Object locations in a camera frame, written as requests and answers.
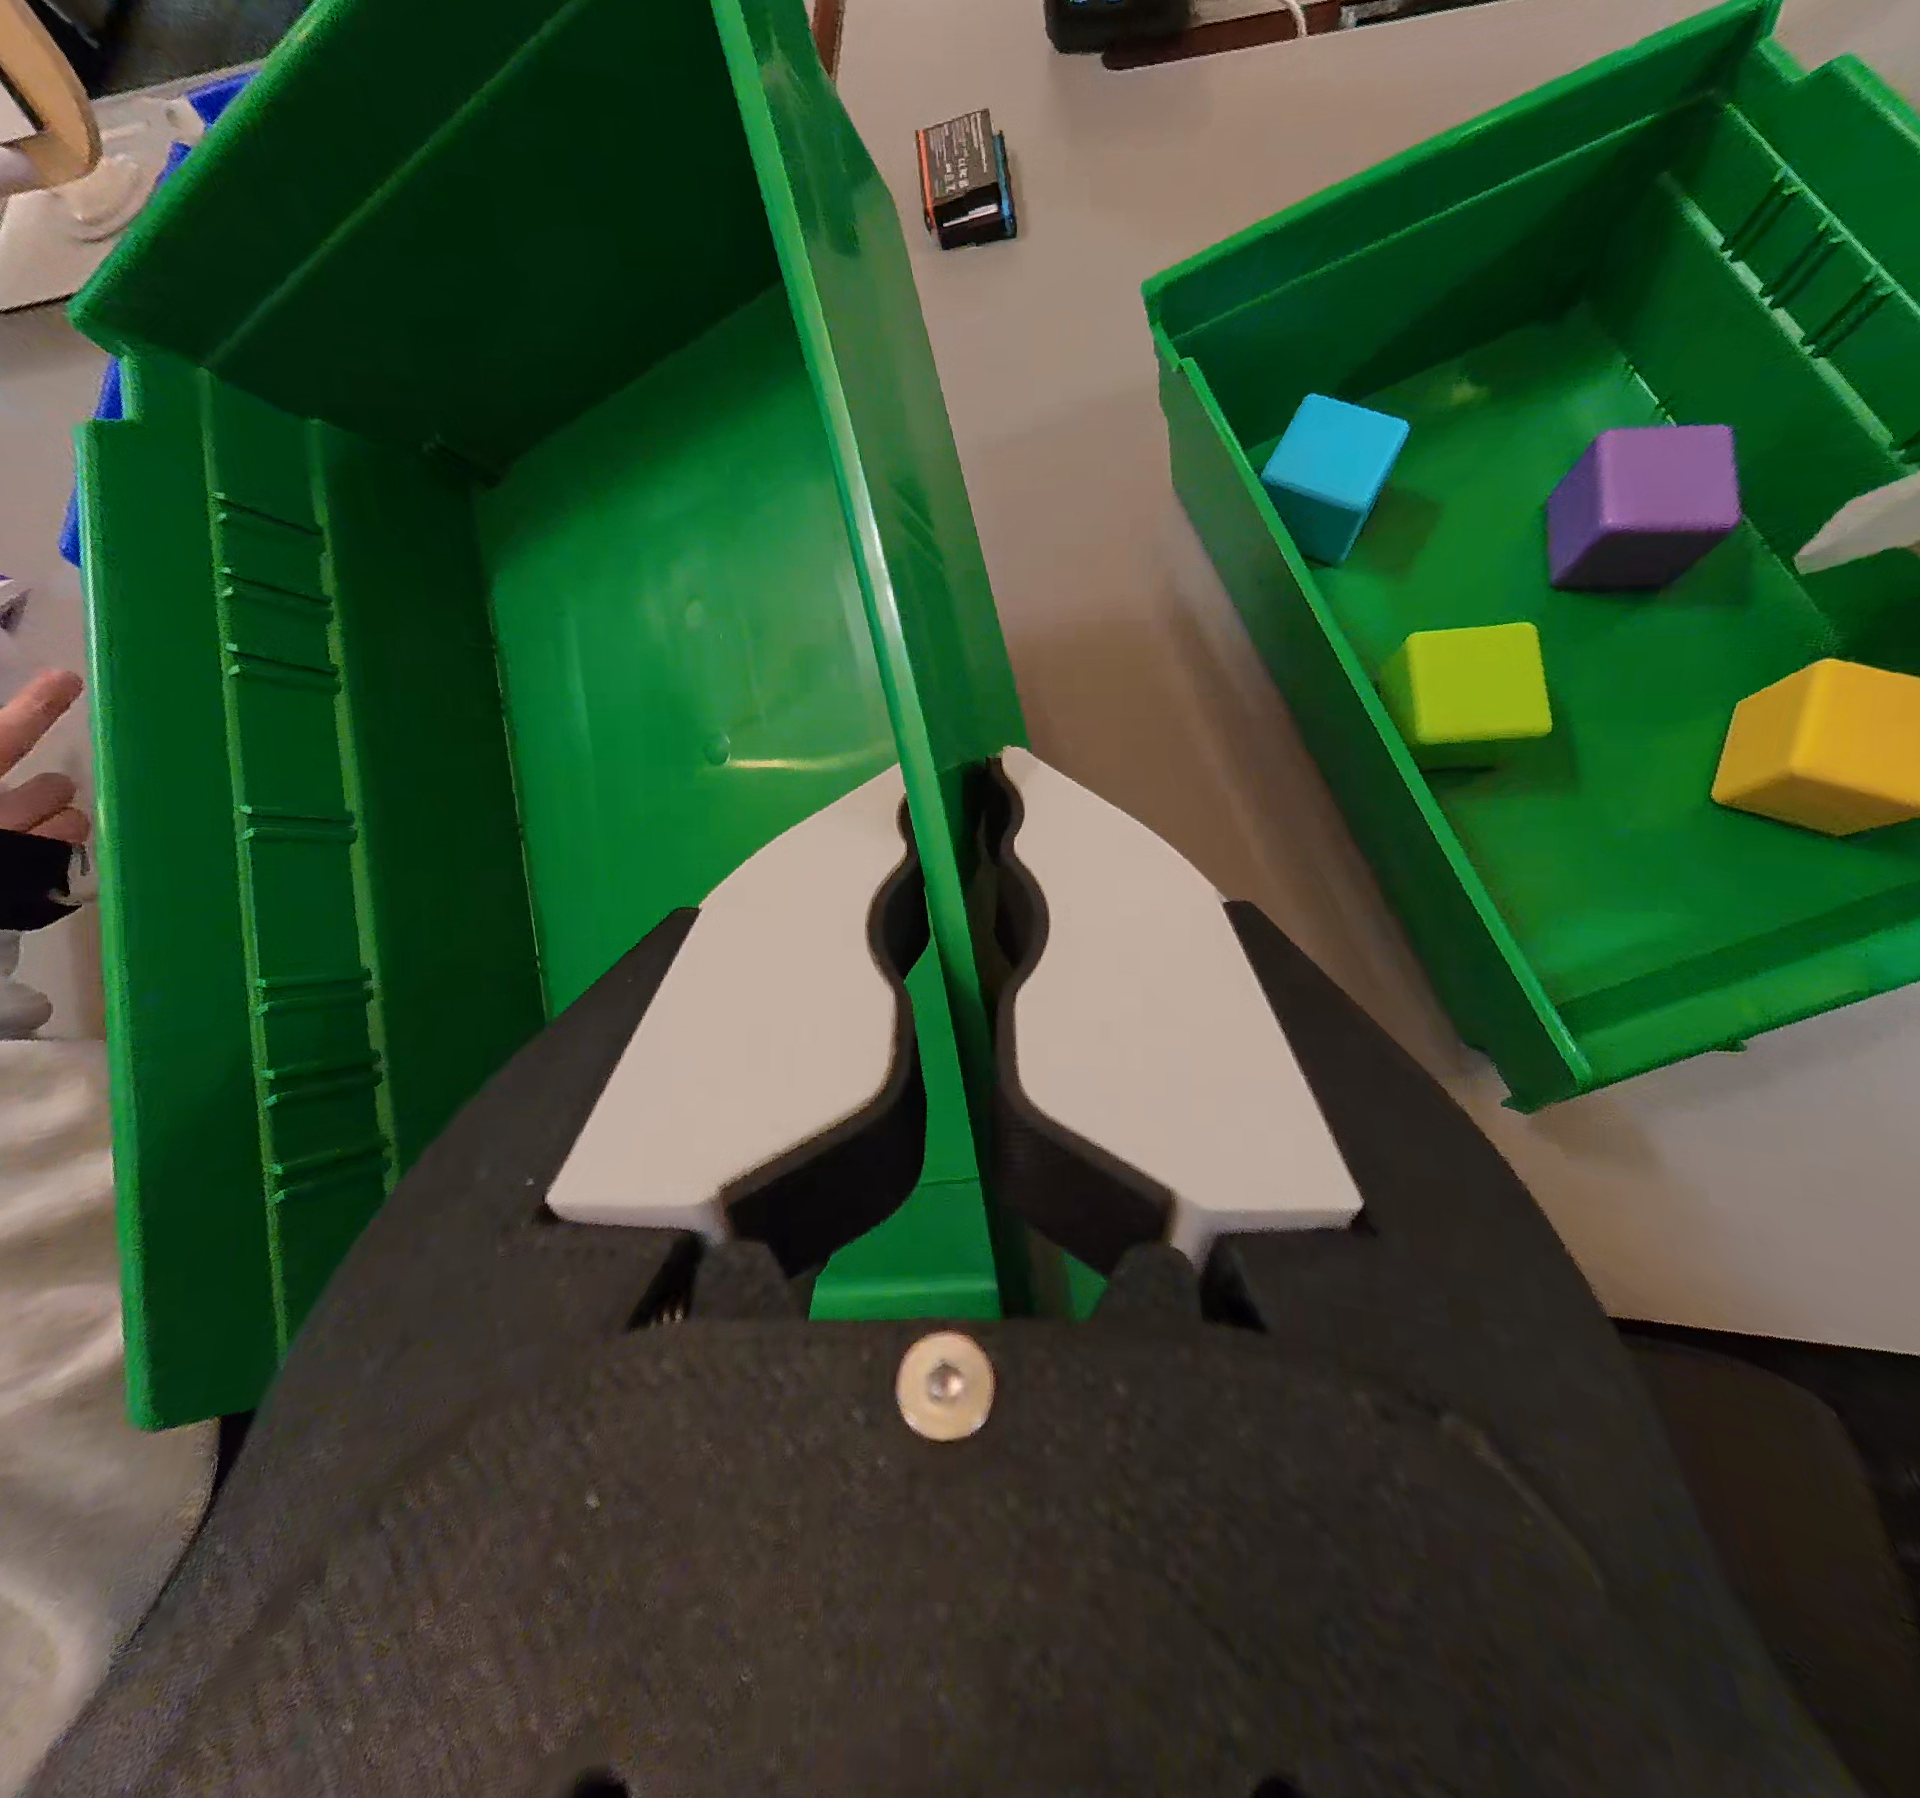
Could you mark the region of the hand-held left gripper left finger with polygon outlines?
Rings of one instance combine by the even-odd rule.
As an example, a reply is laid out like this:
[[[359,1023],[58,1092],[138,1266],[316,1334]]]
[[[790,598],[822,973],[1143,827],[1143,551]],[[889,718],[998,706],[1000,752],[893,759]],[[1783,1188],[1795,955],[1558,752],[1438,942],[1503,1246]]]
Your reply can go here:
[[[556,1221],[750,1242],[798,1278],[909,1203],[924,874],[904,800],[891,767],[702,900],[553,1178]]]

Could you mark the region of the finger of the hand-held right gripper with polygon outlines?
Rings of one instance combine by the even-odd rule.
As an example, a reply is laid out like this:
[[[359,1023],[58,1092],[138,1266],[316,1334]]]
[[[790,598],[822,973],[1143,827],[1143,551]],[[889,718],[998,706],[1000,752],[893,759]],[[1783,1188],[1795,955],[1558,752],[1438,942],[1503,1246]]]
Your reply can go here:
[[[1852,497],[1808,538],[1792,558],[1805,577],[1886,552],[1919,552],[1919,478],[1904,477]]]

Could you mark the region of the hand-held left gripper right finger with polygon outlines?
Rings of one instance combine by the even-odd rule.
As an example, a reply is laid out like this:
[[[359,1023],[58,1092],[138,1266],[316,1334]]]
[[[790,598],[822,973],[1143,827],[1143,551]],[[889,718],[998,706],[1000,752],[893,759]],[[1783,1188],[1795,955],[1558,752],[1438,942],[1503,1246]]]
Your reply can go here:
[[[991,781],[996,1198],[1096,1275],[1351,1228],[1363,1190],[1228,899],[1030,750]]]

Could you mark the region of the yellow cube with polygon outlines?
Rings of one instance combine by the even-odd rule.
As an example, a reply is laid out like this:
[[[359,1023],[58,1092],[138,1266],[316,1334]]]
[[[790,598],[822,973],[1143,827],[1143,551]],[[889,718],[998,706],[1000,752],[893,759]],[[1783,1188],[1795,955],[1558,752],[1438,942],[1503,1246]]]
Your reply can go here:
[[[1735,709],[1710,799],[1827,837],[1919,818],[1919,677],[1818,659]]]

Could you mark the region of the purple cube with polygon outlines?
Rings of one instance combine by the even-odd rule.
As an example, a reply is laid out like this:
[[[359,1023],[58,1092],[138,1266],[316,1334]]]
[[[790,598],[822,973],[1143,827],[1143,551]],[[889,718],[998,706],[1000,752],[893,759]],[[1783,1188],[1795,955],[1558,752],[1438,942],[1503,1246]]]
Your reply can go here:
[[[1730,424],[1603,430],[1549,493],[1549,585],[1667,588],[1732,538],[1743,516]]]

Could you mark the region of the lime green cube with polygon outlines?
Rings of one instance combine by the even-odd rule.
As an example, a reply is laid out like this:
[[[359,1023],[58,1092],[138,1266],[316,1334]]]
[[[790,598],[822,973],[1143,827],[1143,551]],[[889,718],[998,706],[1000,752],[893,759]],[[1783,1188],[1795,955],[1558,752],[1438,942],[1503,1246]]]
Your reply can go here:
[[[1382,704],[1425,767],[1490,765],[1555,730],[1536,624],[1418,630],[1382,662]]]

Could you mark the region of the green plastic bin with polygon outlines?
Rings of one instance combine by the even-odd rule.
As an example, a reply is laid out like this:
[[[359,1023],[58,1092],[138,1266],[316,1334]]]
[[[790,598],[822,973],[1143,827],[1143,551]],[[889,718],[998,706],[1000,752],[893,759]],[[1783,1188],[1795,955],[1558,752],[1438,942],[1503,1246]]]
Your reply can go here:
[[[1461,1039],[1535,1113],[1916,982],[1916,820],[1717,804],[1736,706],[1821,659],[1916,675],[1916,554],[1802,577],[1916,478],[1916,112],[1727,0],[1143,289],[1171,478]],[[1409,422],[1351,557],[1260,466],[1306,394]],[[1654,590],[1558,590],[1546,500],[1605,430],[1727,424],[1740,527]],[[1409,635],[1527,623],[1546,741],[1423,765]]]
[[[814,1312],[1092,1286],[987,1183],[966,825],[1027,725],[802,0],[318,0],[71,321],[136,1429],[257,1407],[483,1085],[891,767],[930,1180]]]

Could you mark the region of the blue cube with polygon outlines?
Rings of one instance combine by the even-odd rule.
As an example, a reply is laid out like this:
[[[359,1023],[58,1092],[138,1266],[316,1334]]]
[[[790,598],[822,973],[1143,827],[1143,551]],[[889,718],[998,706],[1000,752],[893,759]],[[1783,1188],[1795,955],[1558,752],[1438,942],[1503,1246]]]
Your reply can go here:
[[[1311,393],[1260,466],[1260,486],[1309,563],[1352,552],[1409,442],[1407,418]]]

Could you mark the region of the grey desk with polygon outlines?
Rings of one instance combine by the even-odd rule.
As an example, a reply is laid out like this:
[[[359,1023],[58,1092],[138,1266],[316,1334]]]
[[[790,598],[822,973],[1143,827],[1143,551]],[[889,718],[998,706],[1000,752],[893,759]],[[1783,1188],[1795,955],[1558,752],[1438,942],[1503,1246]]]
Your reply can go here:
[[[898,205],[901,128],[983,98],[1021,243],[909,223],[1038,752],[1293,933],[1501,1147],[1617,1317],[1916,1352],[1916,995],[1524,1116],[1442,1018],[1178,508],[1141,287],[1387,154],[1723,0],[1507,0],[1113,75],[1038,0],[848,0],[837,82]],[[1916,101],[1916,0],[1786,0],[1805,65]]]

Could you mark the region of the person's black clothed legs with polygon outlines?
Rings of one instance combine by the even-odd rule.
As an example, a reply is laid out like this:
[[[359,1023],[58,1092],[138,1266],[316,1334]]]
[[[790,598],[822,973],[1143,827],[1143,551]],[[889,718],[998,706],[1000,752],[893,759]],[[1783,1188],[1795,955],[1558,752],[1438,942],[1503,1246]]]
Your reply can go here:
[[[1919,1358],[1618,1325],[1721,1568],[1867,1795],[1919,1793]]]

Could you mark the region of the black rectangular block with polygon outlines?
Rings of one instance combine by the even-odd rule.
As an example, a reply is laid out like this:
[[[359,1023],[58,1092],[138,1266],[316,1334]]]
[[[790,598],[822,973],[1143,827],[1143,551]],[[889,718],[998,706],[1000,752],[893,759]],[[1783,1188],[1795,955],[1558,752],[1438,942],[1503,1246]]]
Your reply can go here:
[[[940,251],[1019,238],[1011,157],[991,107],[917,131],[917,167],[924,230]]]

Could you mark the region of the white board stand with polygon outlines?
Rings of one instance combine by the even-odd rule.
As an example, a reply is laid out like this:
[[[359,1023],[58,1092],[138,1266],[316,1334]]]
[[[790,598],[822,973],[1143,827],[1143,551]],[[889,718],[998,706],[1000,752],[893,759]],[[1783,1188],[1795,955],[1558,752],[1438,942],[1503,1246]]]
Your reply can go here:
[[[4,200],[4,314],[73,298],[153,198],[174,147],[204,132],[189,96],[164,87],[99,101],[95,117],[103,159],[87,178]]]

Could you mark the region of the blue storage bin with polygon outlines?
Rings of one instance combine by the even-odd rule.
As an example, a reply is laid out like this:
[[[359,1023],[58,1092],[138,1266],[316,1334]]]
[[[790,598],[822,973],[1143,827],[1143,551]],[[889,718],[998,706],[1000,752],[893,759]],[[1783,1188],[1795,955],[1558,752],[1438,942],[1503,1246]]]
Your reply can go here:
[[[212,80],[187,93],[180,101],[169,107],[174,117],[190,115],[200,131],[178,134],[169,145],[164,160],[157,173],[157,189],[162,189],[169,178],[180,170],[180,164],[189,154],[193,154],[206,131],[212,131],[214,124],[220,122],[229,107],[243,96],[257,76],[258,73],[248,70]],[[125,364],[121,356],[110,356],[106,362],[91,418],[92,422],[121,422],[126,418]],[[67,498],[58,551],[61,560],[71,565],[77,573],[85,568],[83,478],[79,475],[75,477]]]

